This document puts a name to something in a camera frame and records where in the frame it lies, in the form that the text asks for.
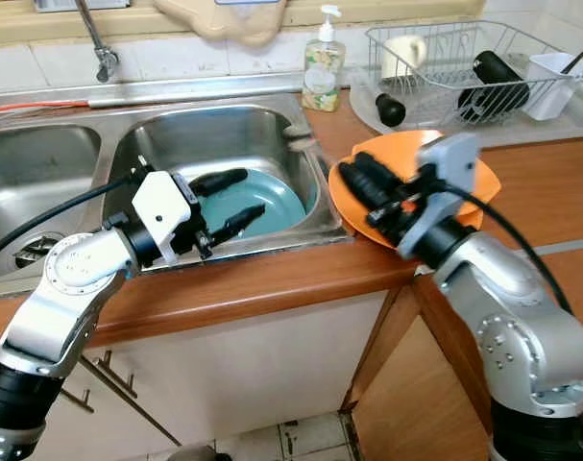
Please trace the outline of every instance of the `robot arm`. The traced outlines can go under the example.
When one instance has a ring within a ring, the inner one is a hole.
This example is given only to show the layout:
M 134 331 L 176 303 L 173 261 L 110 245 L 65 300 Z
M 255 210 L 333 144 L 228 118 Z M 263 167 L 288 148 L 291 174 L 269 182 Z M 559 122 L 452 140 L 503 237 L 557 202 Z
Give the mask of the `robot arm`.
M 477 155 L 474 137 L 463 133 L 426 145 L 411 183 L 367 153 L 340 173 L 401 256 L 435 270 L 439 290 L 473 333 L 492 396 L 492 460 L 582 461 L 583 327 L 554 303 L 528 261 L 453 219 L 461 199 L 435 192 L 444 182 L 472 191 Z
M 196 194 L 210 195 L 246 179 L 243 169 L 200 177 L 150 171 L 133 206 L 96 233 L 70 235 L 52 248 L 41 281 L 18 308 L 0 339 L 0 461 L 28 457 L 45 416 L 92 335 L 105 302 L 142 266 L 196 247 L 202 258 L 248 227 L 265 211 L 245 208 L 209 233 Z M 164 197 L 163 200 L 152 200 Z

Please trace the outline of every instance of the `soap dispenser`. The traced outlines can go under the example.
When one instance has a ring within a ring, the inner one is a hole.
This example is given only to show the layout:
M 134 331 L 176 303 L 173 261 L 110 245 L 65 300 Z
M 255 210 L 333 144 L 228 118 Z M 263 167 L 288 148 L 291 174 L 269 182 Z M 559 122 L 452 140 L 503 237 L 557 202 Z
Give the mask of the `soap dispenser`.
M 333 112 L 340 104 L 340 71 L 347 48 L 334 40 L 331 17 L 342 15 L 338 7 L 324 5 L 321 12 L 326 16 L 326 22 L 319 29 L 319 37 L 310 40 L 305 48 L 302 105 L 308 109 Z

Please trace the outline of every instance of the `sink drain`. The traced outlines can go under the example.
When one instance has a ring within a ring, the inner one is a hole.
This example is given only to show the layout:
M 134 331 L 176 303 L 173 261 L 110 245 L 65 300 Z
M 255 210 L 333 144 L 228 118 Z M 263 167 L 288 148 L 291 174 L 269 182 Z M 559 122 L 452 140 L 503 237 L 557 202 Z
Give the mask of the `sink drain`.
M 22 269 L 45 257 L 62 237 L 40 235 L 31 240 L 20 251 L 13 255 L 13 262 L 18 269 Z

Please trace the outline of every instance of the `teal plate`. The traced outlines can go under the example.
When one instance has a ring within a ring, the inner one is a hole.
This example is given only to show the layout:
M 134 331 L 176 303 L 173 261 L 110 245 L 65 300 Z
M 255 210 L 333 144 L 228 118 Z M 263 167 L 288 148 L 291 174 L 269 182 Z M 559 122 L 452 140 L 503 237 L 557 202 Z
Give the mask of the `teal plate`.
M 243 182 L 209 197 L 200 197 L 199 201 L 210 232 L 223 227 L 225 220 L 247 206 L 265 204 L 265 213 L 235 239 L 284 231 L 306 216 L 302 202 L 287 184 L 256 170 L 249 170 Z

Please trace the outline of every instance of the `orange bowl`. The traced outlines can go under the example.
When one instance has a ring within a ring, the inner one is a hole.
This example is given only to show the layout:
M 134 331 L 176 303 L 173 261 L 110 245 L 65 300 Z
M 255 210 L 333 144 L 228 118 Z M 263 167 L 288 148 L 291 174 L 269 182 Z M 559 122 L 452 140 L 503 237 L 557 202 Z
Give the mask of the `orange bowl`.
M 403 181 L 408 181 L 417 173 L 416 155 L 419 148 L 440 136 L 442 134 L 436 130 L 390 133 L 357 144 L 352 149 L 352 155 L 340 161 L 352 162 L 355 154 L 367 152 Z M 496 174 L 481 160 L 477 162 L 475 172 L 473 195 L 483 202 L 489 202 L 500 191 L 500 181 Z M 371 228 L 366 223 L 366 215 L 369 210 L 355 199 L 345 185 L 338 172 L 338 163 L 329 170 L 328 182 L 331 199 L 347 223 L 376 243 L 393 248 L 378 230 Z M 476 205 L 465 203 L 460 207 L 457 220 L 465 226 L 479 228 L 483 221 L 483 212 Z

